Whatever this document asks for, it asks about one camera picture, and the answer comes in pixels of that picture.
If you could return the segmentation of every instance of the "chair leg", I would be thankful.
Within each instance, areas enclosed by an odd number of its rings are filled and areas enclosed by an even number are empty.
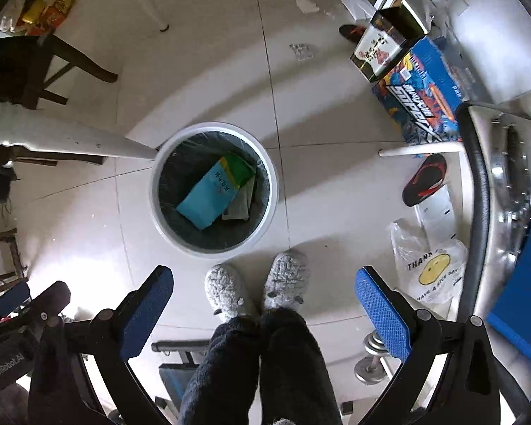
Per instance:
[[[63,97],[63,96],[60,96],[58,94],[52,93],[52,92],[50,92],[50,91],[48,91],[46,89],[41,91],[40,97],[42,99],[45,99],[45,100],[48,100],[48,101],[51,101],[51,102],[60,103],[61,105],[66,105],[67,104],[67,98],[66,97]]]
[[[65,75],[65,73],[67,73],[69,70],[71,70],[72,68],[74,67],[73,64],[67,64],[66,66],[64,66],[63,68],[61,68],[60,70],[58,70],[58,72],[55,72],[53,75],[51,75],[51,78],[49,78],[45,83],[44,83],[44,89],[47,89],[49,86],[51,86],[51,84],[57,80],[59,80],[59,78],[61,78],[63,75]]]
[[[114,83],[118,79],[118,75],[116,75],[116,73],[104,70],[100,65],[95,64],[78,49],[73,48],[71,45],[62,39],[57,38],[55,35],[51,35],[51,47],[53,49],[54,55],[59,56],[75,67],[79,67],[81,70],[84,70],[86,73],[95,76],[99,80],[105,81],[107,83]]]

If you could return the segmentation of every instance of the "white wall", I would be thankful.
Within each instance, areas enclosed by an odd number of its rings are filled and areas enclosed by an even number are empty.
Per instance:
[[[531,17],[519,0],[465,0],[452,27],[495,103],[531,90]]]

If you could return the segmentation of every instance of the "white plastic bag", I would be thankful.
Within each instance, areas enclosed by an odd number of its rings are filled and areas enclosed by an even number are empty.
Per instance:
[[[393,222],[391,244],[402,291],[426,304],[442,304],[453,297],[466,266],[467,251],[460,241],[449,239],[431,250],[425,237]]]

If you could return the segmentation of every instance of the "wooden chair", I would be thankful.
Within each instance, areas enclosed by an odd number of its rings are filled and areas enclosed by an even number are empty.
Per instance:
[[[0,292],[7,291],[10,288],[13,288],[15,285],[21,282],[27,282],[28,278],[24,277],[25,268],[20,261],[20,253],[18,252],[16,237],[14,236],[17,230],[13,228],[7,232],[0,233],[0,242],[5,242],[10,247],[10,253],[12,254],[12,262],[14,263],[14,271],[9,273],[4,273],[0,275]],[[5,279],[15,278],[8,283],[4,283]]]
[[[69,64],[46,80],[53,56]],[[118,75],[104,70],[52,33],[0,38],[0,102],[21,103],[31,110],[40,98],[65,105],[67,98],[47,88],[74,67],[107,83],[118,79]]]

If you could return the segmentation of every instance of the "cardboard box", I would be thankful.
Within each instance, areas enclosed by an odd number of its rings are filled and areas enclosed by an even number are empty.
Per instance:
[[[372,89],[409,145],[460,140],[455,119],[465,100],[491,99],[446,37],[419,40]]]

